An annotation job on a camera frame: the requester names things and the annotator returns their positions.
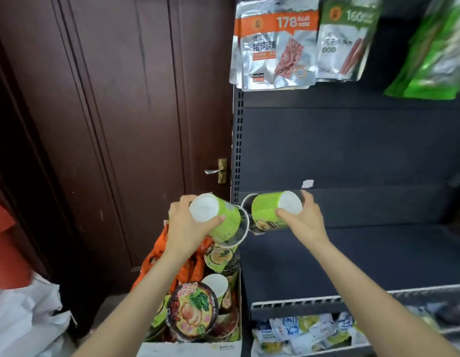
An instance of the pork jerky package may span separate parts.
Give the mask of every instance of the pork jerky package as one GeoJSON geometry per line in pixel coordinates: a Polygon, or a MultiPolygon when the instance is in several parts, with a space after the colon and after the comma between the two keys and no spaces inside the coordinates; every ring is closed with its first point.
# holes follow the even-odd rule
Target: pork jerky package
{"type": "Polygon", "coordinates": [[[242,90],[316,83],[319,0],[260,0],[242,5],[242,90]]]}
{"type": "Polygon", "coordinates": [[[360,79],[381,7],[382,0],[324,2],[317,37],[318,81],[360,79]]]}

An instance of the right hand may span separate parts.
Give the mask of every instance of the right hand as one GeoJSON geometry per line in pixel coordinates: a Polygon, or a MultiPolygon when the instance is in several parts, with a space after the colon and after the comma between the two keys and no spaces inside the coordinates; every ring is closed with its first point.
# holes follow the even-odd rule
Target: right hand
{"type": "Polygon", "coordinates": [[[278,208],[276,215],[288,224],[296,238],[306,248],[311,249],[317,242],[329,243],[319,206],[314,203],[312,194],[305,190],[301,192],[304,196],[304,207],[301,213],[296,216],[282,208],[278,208]]]}

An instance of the green noodle cup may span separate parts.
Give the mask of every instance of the green noodle cup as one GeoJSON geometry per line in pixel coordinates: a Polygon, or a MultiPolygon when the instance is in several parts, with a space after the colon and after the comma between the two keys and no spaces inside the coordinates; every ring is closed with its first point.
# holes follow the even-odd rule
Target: green noodle cup
{"type": "Polygon", "coordinates": [[[210,231],[215,244],[227,248],[238,246],[246,237],[250,224],[247,213],[212,193],[195,198],[189,210],[197,222],[207,222],[215,216],[226,216],[225,220],[210,231]]]}
{"type": "Polygon", "coordinates": [[[276,209],[282,208],[298,215],[303,210],[301,199],[291,191],[258,194],[251,202],[251,216],[257,230],[266,232],[287,226],[276,215],[276,209]]]}

